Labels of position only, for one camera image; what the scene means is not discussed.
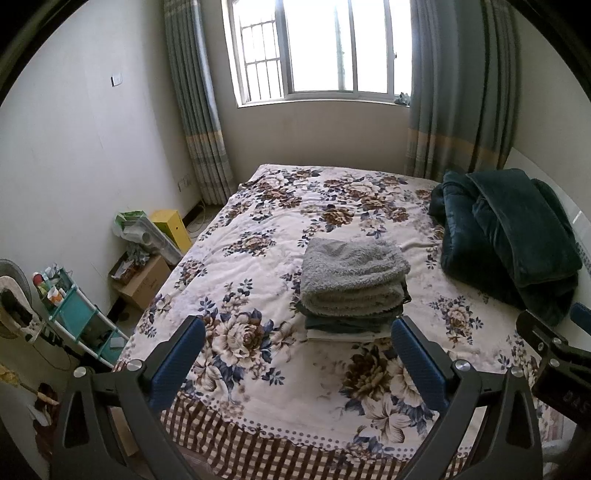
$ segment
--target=plaid fabric trim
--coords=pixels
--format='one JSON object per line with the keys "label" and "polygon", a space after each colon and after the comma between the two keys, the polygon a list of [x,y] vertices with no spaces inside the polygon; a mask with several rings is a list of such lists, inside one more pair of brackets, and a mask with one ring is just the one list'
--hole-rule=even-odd
{"label": "plaid fabric trim", "polygon": [[[392,480],[407,463],[393,457],[339,462],[343,450],[297,445],[272,432],[225,421],[218,411],[181,393],[161,421],[176,443],[204,456],[213,473],[227,479]],[[445,478],[457,474],[466,458],[467,452],[458,453]]]}

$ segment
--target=open cardboard box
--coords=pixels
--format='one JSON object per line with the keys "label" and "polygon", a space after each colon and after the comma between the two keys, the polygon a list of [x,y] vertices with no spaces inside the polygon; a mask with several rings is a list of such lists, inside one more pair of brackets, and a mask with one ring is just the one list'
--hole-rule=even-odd
{"label": "open cardboard box", "polygon": [[[111,269],[110,274],[117,270],[119,263],[124,258],[125,255]],[[150,306],[150,302],[156,296],[160,287],[164,285],[169,275],[170,268],[164,258],[160,255],[153,255],[145,267],[137,272],[127,285],[114,281],[113,286],[125,301],[136,305],[141,310],[145,310]]]}

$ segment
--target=window frame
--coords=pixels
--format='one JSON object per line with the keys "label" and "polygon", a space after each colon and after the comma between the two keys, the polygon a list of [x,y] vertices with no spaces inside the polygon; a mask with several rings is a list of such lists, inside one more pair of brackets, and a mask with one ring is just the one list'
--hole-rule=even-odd
{"label": "window frame", "polygon": [[386,34],[386,50],[387,50],[387,93],[364,92],[358,89],[357,76],[357,52],[355,45],[355,23],[353,20],[352,0],[348,0],[349,6],[349,29],[351,37],[351,57],[353,67],[353,90],[314,90],[306,92],[295,92],[293,89],[293,77],[291,75],[291,57],[289,52],[289,37],[287,35],[287,21],[285,19],[285,11],[283,7],[283,0],[275,0],[275,27],[277,29],[277,40],[279,49],[279,65],[281,66],[280,90],[281,98],[266,99],[266,100],[250,100],[248,90],[248,77],[246,75],[246,63],[243,52],[242,36],[238,38],[236,35],[240,28],[238,15],[234,11],[235,0],[222,0],[228,12],[228,28],[230,35],[226,35],[228,42],[228,52],[233,52],[233,59],[230,58],[230,63],[233,63],[232,73],[233,79],[238,84],[238,92],[236,92],[236,100],[238,106],[263,105],[266,103],[280,103],[295,100],[362,100],[370,102],[394,103],[399,95],[394,93],[394,67],[395,67],[395,45],[394,35],[392,30],[392,14],[390,11],[390,1],[384,2],[384,24]]}

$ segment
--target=cable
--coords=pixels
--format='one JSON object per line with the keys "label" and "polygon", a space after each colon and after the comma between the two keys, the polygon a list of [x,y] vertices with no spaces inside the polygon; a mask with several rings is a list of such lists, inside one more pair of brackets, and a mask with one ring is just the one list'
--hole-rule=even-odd
{"label": "cable", "polygon": [[206,205],[205,202],[203,201],[203,199],[199,200],[199,203],[203,206],[203,219],[201,220],[201,223],[199,224],[199,226],[195,229],[195,230],[190,230],[189,228],[187,228],[187,232],[189,233],[197,233],[201,227],[203,226],[203,224],[205,223],[205,219],[207,218],[207,214],[206,214]]}
{"label": "cable", "polygon": [[41,353],[41,352],[40,352],[40,351],[37,349],[37,347],[36,347],[35,345],[33,345],[33,348],[35,349],[35,351],[36,351],[36,352],[37,352],[39,355],[41,355],[41,357],[43,358],[43,360],[45,360],[45,361],[46,361],[46,362],[47,362],[47,363],[48,363],[50,366],[52,366],[52,367],[53,367],[53,368],[55,368],[56,370],[59,370],[60,372],[69,372],[69,371],[70,371],[70,369],[72,368],[72,359],[70,358],[70,355],[68,355],[67,353],[66,353],[66,355],[67,355],[67,357],[68,357],[68,361],[70,362],[70,365],[68,366],[68,368],[60,368],[60,367],[56,367],[54,364],[52,364],[52,363],[51,363],[51,362],[50,362],[50,361],[49,361],[49,360],[48,360],[48,359],[45,357],[45,355],[43,355],[43,354],[42,354],[42,353]]}

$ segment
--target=window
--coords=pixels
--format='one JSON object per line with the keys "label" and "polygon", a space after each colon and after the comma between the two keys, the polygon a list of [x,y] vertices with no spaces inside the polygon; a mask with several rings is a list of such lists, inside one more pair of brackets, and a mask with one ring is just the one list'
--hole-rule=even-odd
{"label": "window", "polygon": [[242,105],[411,93],[410,0],[229,0],[228,13]]}

